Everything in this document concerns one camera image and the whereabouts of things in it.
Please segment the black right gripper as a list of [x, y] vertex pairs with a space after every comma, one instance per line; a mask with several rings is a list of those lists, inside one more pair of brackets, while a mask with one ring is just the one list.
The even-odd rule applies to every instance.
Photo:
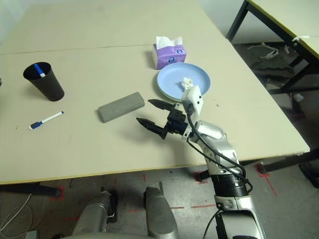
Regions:
[[169, 111], [169, 114], [167, 116], [167, 122], [164, 128], [156, 125], [153, 121], [148, 119], [136, 118], [136, 120], [144, 128], [159, 135], [162, 139], [165, 139], [168, 133], [176, 133], [188, 137], [188, 133], [186, 132], [188, 123], [185, 122], [186, 115], [184, 115], [183, 112], [177, 108], [177, 104], [171, 104], [158, 99], [150, 99], [148, 102], [161, 110]]

